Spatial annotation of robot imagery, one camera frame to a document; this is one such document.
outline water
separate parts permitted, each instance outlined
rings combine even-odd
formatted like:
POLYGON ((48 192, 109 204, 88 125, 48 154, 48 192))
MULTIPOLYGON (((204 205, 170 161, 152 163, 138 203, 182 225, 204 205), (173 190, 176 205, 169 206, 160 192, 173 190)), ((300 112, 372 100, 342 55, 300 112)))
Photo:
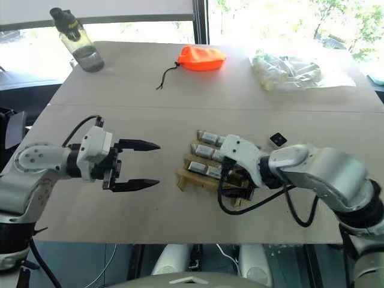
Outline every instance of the water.
POLYGON ((97 72, 104 67, 104 61, 93 46, 81 47, 75 50, 72 55, 77 63, 87 72, 97 72))

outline orange bag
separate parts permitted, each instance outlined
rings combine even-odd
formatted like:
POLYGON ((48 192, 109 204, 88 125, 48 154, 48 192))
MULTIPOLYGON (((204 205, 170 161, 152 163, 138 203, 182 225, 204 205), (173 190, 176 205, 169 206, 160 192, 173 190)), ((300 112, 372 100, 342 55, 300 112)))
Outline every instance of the orange bag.
POLYGON ((177 69, 180 65, 194 71, 219 69, 223 65, 226 58, 227 56, 217 49, 187 45, 181 50, 178 60, 175 62, 175 66, 168 68, 163 73, 161 84, 156 88, 156 90, 163 88, 166 73, 169 70, 177 69))

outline floor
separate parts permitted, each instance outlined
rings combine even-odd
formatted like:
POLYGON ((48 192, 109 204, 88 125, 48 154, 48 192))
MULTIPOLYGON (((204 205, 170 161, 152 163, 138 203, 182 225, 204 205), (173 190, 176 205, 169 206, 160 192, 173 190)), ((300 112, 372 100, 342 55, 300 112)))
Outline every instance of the floor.
MULTIPOLYGON (((66 242, 36 242, 36 246, 63 288, 82 288, 92 282, 104 268, 113 251, 114 244, 88 244, 66 242)), ((275 288, 311 287, 307 276, 301 245, 265 245, 265 251, 274 278, 275 288)), ((131 245, 118 245, 116 254, 106 273, 91 287, 109 287, 124 282, 127 277, 131 245)), ((161 254, 163 245, 147 245, 143 256, 140 277, 149 276, 161 254)), ((328 245, 316 245, 316 254, 326 288, 344 288, 345 274, 342 250, 328 245)), ((223 245, 227 254, 232 254, 231 245, 223 245)), ((32 255, 28 260, 35 261, 32 255)), ((202 271, 235 275, 229 259, 223 257, 214 244, 203 246, 202 271)), ((53 287, 40 269, 31 272, 30 288, 53 287)))

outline tree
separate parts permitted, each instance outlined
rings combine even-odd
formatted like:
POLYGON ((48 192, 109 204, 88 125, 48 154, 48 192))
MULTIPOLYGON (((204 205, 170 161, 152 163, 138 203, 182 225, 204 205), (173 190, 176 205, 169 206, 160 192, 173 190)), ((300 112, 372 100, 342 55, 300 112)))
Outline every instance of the tree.
POLYGON ((358 7, 358 12, 355 15, 355 19, 358 21, 358 30, 356 32, 356 38, 349 47, 349 51, 353 52, 356 43, 359 41, 373 44, 381 39, 384 34, 383 18, 384 14, 380 5, 373 5, 365 11, 362 11, 362 8, 358 7))
POLYGON ((347 5, 345 0, 311 0, 316 5, 316 17, 319 22, 317 28, 313 34, 313 38, 316 39, 320 26, 332 16, 335 12, 345 13, 347 5))

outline black cable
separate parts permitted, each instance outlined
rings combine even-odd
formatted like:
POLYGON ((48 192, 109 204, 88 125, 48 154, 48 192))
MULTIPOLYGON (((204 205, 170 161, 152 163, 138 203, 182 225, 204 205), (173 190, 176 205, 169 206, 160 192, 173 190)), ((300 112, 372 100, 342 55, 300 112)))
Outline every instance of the black cable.
POLYGON ((71 140, 71 138, 73 137, 73 135, 78 131, 78 129, 80 129, 80 127, 82 125, 84 125, 87 121, 91 120, 91 119, 94 119, 94 118, 97 118, 97 122, 100 123, 101 127, 103 125, 103 122, 102 122, 102 117, 100 115, 91 115, 87 118, 85 118, 83 121, 81 121, 80 123, 78 123, 76 125, 76 127, 72 130, 72 132, 68 135, 68 137, 64 140, 63 144, 61 145, 62 147, 66 147, 66 145, 68 144, 68 142, 71 140))
POLYGON ((176 68, 178 68, 179 66, 180 66, 180 63, 175 62, 175 66, 174 66, 174 67, 168 68, 166 71, 164 71, 164 73, 163 73, 163 78, 162 78, 162 80, 161 80, 161 83, 160 83, 160 85, 156 88, 156 90, 158 90, 158 89, 162 89, 162 88, 163 88, 163 84, 164 84, 164 80, 166 79, 166 74, 167 74, 167 72, 168 72, 169 70, 176 69, 176 68))
POLYGON ((255 205, 252 205, 252 206, 250 206, 248 208, 245 208, 243 210, 238 210, 238 211, 236 211, 236 210, 229 210, 227 207, 225 207, 225 205, 223 203, 223 199, 222 199, 222 196, 223 196, 222 195, 222 193, 223 193, 223 184, 224 184, 225 178, 229 174, 229 171, 235 166, 235 164, 236 164, 235 160, 227 158, 227 157, 224 158, 223 163, 222 163, 222 167, 221 167, 221 178, 220 178, 220 181, 219 181, 219 184, 218 184, 218 191, 217 191, 217 202, 218 202, 221 210, 223 210, 225 213, 227 213, 229 215, 242 215, 244 213, 247 213, 247 212, 250 212, 252 210, 255 210, 255 209, 263 206, 264 204, 267 204, 268 202, 274 200, 278 196, 284 194, 286 191, 289 191, 289 190, 295 188, 295 186, 284 187, 284 189, 282 189, 281 191, 273 194, 272 196, 269 196, 268 198, 260 201, 259 203, 255 204, 255 205))
POLYGON ((29 246, 31 247, 31 251, 32 251, 33 255, 35 256, 37 263, 42 267, 44 272, 47 274, 47 276, 51 280, 51 282, 54 285, 54 287, 55 288, 61 288, 59 280, 57 280, 55 275, 48 268, 47 264, 44 262, 43 258, 41 258, 40 254, 38 253, 36 245, 35 245, 35 242, 34 242, 34 240, 32 238, 31 238, 31 240, 29 240, 29 246))
POLYGON ((287 199, 287 203, 288 203, 288 207, 289 207, 289 210, 292 214, 292 217, 295 219, 295 221, 301 226, 301 227, 304 227, 304 228, 307 228, 307 227, 310 227, 313 220, 314 220, 314 216, 316 214, 316 208, 317 208, 317 204, 319 202, 319 197, 318 196, 315 196, 314 200, 313 200, 313 203, 312 203, 312 208, 311 208, 311 213, 310 213, 310 216, 308 218, 308 220, 306 222, 302 221, 297 212, 296 212, 296 209, 292 203, 292 199, 290 198, 290 195, 289 195, 289 192, 288 190, 286 190, 286 199, 287 199))
POLYGON ((346 251, 346 247, 343 250, 343 258, 344 258, 344 270, 345 270, 345 274, 346 274, 346 285, 347 285, 347 288, 350 288, 348 254, 346 251))

